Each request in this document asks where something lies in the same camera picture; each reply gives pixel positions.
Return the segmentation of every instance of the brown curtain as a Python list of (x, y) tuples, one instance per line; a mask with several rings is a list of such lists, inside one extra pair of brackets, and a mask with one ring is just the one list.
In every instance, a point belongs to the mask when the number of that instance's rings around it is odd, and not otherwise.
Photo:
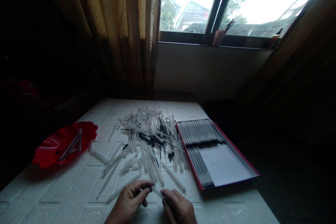
[(85, 51), (93, 38), (105, 75), (121, 88), (153, 86), (161, 0), (55, 0), (79, 28)]
[(257, 75), (236, 97), (253, 120), (288, 120), (334, 93), (336, 0), (309, 0)]

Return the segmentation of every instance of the window frame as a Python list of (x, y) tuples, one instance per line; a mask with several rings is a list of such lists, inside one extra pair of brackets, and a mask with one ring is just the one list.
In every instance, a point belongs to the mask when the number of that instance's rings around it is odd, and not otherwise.
[[(159, 42), (201, 44), (211, 46), (229, 0), (213, 0), (204, 33), (182, 31), (159, 31)], [(221, 46), (267, 49), (271, 38), (226, 35)]]

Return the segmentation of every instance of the white table surface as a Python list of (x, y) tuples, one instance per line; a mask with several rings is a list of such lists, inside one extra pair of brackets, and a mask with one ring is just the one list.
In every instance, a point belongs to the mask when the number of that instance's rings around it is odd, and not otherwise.
[[(118, 146), (118, 143), (109, 142), (117, 120), (147, 105), (149, 109), (162, 110), (164, 116), (174, 114), (176, 121), (208, 118), (197, 103), (102, 99), (78, 121), (92, 121), (98, 125), (96, 151), (110, 158)], [(119, 134), (115, 141), (123, 141), (125, 137)], [(123, 159), (118, 169), (132, 156)], [(101, 179), (103, 168), (103, 164), (88, 151), (54, 169), (42, 170), (37, 165), (30, 165), (0, 192), (0, 223), (103, 223), (116, 201), (107, 204), (108, 196), (139, 173), (130, 171), (119, 175), (115, 172), (102, 197), (96, 200), (105, 182)], [(164, 169), (162, 175), (165, 188), (176, 188)], [(249, 181), (201, 193), (191, 171), (182, 174), (178, 171), (177, 176), (187, 188), (183, 195), (194, 205), (198, 223), (278, 223)], [(149, 175), (143, 173), (141, 179), (149, 179)], [(148, 206), (140, 207), (134, 222), (163, 222), (161, 199), (150, 193), (147, 201)]]

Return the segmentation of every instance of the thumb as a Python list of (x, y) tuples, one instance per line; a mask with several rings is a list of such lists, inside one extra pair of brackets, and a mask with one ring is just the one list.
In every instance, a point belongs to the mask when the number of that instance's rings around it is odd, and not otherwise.
[(170, 206), (168, 205), (167, 201), (165, 199), (162, 200), (162, 204), (163, 204), (163, 208), (164, 208), (164, 212), (166, 213), (167, 217), (168, 217), (168, 221), (171, 224), (177, 224), (172, 209), (170, 208)]
[(142, 202), (146, 199), (148, 194), (150, 193), (150, 189), (147, 187), (143, 189), (135, 198), (134, 200), (136, 201), (137, 206), (140, 206)]

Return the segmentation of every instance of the red bowl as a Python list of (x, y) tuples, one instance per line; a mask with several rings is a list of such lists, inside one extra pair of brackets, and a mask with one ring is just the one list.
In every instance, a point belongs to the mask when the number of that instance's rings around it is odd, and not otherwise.
[(33, 164), (38, 163), (41, 168), (48, 168), (55, 163), (62, 164), (62, 160), (59, 161), (59, 158), (76, 137), (80, 128), (82, 129), (82, 151), (68, 155), (63, 164), (86, 151), (90, 143), (97, 137), (98, 126), (93, 122), (76, 122), (59, 129), (44, 140), (35, 151)]

